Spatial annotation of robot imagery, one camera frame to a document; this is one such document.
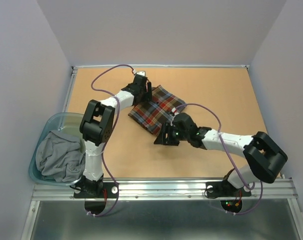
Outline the red blue plaid flannel shirt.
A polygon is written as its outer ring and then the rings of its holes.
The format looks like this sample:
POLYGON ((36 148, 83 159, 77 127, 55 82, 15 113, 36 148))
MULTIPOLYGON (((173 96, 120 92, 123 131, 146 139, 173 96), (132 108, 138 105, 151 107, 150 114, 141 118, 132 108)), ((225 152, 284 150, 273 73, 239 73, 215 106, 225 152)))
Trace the red blue plaid flannel shirt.
POLYGON ((161 85, 154 87, 151 93, 151 101, 139 103, 128 113, 128 116, 147 132, 157 136, 162 124, 171 120, 172 109, 186 102, 161 85))

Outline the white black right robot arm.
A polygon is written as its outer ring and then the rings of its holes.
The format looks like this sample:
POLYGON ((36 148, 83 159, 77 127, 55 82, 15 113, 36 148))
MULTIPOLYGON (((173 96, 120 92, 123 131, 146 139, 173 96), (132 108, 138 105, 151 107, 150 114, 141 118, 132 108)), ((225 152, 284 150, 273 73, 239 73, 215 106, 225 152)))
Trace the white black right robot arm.
POLYGON ((226 152, 246 159, 242 168, 234 167, 222 181, 210 182, 207 198, 234 197, 246 184, 261 181, 272 184, 285 163, 287 154, 265 132, 254 135, 236 135, 197 126, 186 113, 179 113, 172 121, 162 124, 153 142, 155 145, 178 146, 181 141, 203 150, 226 152))

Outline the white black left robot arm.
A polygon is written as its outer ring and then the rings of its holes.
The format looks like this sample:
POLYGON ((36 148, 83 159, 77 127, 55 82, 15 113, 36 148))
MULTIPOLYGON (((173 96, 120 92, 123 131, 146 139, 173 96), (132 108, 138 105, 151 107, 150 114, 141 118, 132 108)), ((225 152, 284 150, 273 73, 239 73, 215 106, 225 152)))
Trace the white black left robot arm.
POLYGON ((74 185, 74 197, 97 198, 103 191, 102 155, 106 143, 113 133, 114 117, 121 110, 152 99, 152 84, 145 71, 134 74, 133 82, 117 94, 87 104, 79 131, 85 145, 85 167, 80 180, 74 185))

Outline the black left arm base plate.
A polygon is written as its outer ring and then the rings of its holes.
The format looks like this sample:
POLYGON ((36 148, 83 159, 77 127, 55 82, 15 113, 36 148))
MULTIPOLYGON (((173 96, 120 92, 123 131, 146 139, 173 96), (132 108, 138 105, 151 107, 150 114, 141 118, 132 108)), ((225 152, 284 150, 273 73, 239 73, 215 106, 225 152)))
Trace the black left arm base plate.
POLYGON ((118 188, 114 182, 77 183, 71 186, 75 199, 115 199, 118 196, 118 188))

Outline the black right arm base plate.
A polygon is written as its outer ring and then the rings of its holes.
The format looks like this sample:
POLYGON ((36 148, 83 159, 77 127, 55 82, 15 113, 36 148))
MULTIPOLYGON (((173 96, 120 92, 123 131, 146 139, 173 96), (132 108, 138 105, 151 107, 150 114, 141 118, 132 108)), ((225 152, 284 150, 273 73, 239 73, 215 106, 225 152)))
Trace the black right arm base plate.
POLYGON ((250 197, 251 191, 245 191, 244 188, 235 188, 227 180, 206 182, 206 197, 209 199, 236 197, 241 194, 242 197, 250 197))

